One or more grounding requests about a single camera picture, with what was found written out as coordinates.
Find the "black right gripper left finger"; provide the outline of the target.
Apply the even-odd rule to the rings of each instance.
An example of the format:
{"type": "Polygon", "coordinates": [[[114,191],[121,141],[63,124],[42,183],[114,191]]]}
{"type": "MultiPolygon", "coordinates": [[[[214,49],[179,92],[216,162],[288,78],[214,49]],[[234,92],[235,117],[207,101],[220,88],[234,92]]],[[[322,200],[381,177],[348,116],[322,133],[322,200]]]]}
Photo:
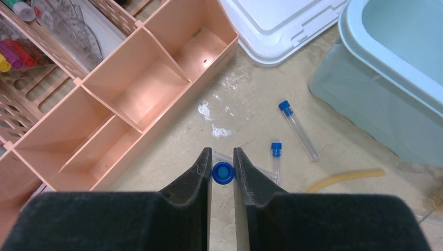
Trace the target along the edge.
{"type": "Polygon", "coordinates": [[[157,192],[46,192],[2,250],[208,250],[212,150],[157,192]]]}

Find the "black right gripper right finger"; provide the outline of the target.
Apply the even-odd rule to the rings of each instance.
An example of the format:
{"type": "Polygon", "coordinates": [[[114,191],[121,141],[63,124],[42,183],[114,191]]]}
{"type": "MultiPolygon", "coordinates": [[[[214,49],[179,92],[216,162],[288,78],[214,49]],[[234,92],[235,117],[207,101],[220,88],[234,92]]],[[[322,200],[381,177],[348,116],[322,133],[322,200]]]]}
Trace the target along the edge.
{"type": "Polygon", "coordinates": [[[398,197],[290,193],[234,149],[239,250],[429,250],[398,197]]]}

